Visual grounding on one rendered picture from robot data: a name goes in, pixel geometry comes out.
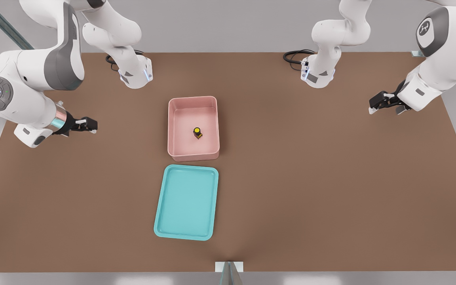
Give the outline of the pale blue-green tray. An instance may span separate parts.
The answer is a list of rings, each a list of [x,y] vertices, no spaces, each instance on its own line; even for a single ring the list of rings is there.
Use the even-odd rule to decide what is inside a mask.
[[[207,241],[213,235],[219,172],[213,167],[165,168],[154,220],[160,238]]]

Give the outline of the pink rectangular box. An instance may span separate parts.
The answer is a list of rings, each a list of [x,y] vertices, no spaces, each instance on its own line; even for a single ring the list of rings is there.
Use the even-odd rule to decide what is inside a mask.
[[[201,128],[203,133],[200,139],[193,134],[196,127]],[[219,119],[215,97],[183,97],[169,101],[167,151],[177,162],[219,157]]]

